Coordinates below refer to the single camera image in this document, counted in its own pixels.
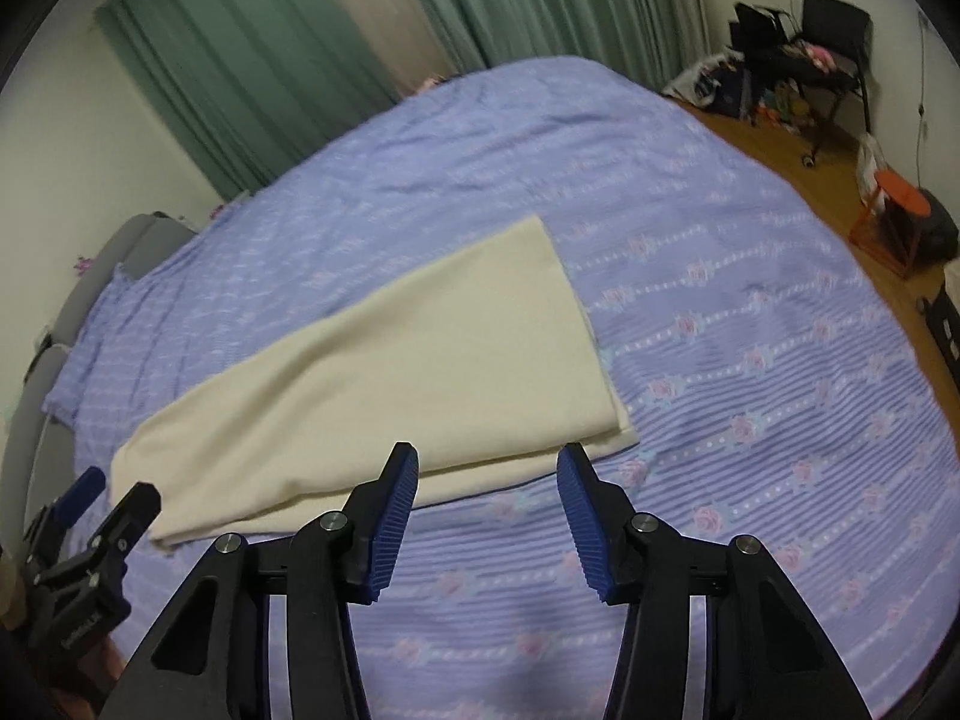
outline black bag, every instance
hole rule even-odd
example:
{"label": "black bag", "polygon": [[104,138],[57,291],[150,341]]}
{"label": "black bag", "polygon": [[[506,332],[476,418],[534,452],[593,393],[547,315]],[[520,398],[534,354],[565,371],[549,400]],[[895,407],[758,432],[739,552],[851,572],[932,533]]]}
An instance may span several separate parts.
{"label": "black bag", "polygon": [[745,119],[750,111],[750,76],[742,62],[725,62],[707,74],[716,90],[713,102],[704,110],[732,119]]}

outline white curtain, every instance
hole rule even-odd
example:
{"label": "white curtain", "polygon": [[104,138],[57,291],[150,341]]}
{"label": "white curtain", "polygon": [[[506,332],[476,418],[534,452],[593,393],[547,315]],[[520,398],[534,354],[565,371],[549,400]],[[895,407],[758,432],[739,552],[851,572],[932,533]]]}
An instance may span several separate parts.
{"label": "white curtain", "polygon": [[338,0],[397,90],[410,95],[430,76],[451,76],[454,66],[419,0]]}

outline orange stool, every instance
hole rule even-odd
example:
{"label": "orange stool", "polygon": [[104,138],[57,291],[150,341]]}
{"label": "orange stool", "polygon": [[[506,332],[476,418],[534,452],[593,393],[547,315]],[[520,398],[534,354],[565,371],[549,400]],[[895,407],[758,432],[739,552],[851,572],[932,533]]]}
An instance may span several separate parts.
{"label": "orange stool", "polygon": [[[850,242],[900,278],[906,278],[917,261],[920,248],[920,225],[917,221],[930,216],[930,203],[919,189],[894,170],[878,170],[875,178],[877,190],[853,225]],[[874,215],[874,207],[882,191],[890,202],[904,209],[909,217],[912,229],[909,241],[905,241],[891,223],[889,211]]]}

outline green curtain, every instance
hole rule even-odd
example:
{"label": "green curtain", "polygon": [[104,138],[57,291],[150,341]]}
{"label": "green curtain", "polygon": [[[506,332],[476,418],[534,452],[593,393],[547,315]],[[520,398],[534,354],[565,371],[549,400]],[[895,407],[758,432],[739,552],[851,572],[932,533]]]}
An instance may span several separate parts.
{"label": "green curtain", "polygon": [[225,199],[397,101],[336,0],[107,0],[96,18]]}
{"label": "green curtain", "polygon": [[683,69],[673,0],[422,1],[462,71],[579,55],[661,89]]}

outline white wall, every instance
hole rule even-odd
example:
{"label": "white wall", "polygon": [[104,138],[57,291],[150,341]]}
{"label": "white wall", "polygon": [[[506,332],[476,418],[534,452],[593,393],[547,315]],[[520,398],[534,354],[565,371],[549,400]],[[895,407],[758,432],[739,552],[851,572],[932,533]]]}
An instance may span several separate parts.
{"label": "white wall", "polygon": [[[710,40],[728,42],[728,21],[738,1],[787,8],[789,0],[706,0]],[[797,0],[800,18],[802,1]],[[914,0],[844,0],[874,19],[871,108],[874,134],[895,170],[916,181],[917,127],[920,102],[920,25]],[[934,32],[926,39],[926,118],[923,186],[933,191],[960,223],[960,68]],[[861,107],[849,100],[838,121],[854,135],[863,131]]]}
{"label": "white wall", "polygon": [[131,215],[202,224],[220,202],[94,28],[102,1],[60,0],[0,91],[0,413],[78,255]]}

